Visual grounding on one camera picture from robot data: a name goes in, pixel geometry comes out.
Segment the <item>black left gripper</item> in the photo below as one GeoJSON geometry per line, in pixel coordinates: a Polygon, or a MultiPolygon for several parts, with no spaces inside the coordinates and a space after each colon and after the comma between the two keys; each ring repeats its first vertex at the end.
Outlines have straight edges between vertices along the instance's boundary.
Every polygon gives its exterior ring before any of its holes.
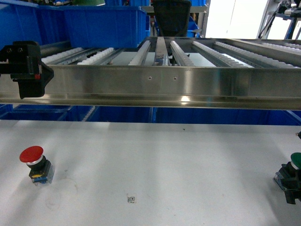
{"type": "Polygon", "coordinates": [[[0,51],[0,73],[18,83],[21,99],[42,97],[54,71],[42,62],[40,45],[35,41],[14,41],[0,51]]]}

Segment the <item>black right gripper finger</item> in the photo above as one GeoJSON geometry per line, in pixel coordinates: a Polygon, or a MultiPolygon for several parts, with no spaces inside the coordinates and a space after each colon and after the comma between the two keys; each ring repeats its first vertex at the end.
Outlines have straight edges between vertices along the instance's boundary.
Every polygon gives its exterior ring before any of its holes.
{"type": "Polygon", "coordinates": [[[301,183],[297,180],[282,179],[281,185],[288,204],[296,204],[296,199],[301,199],[301,183]]]}

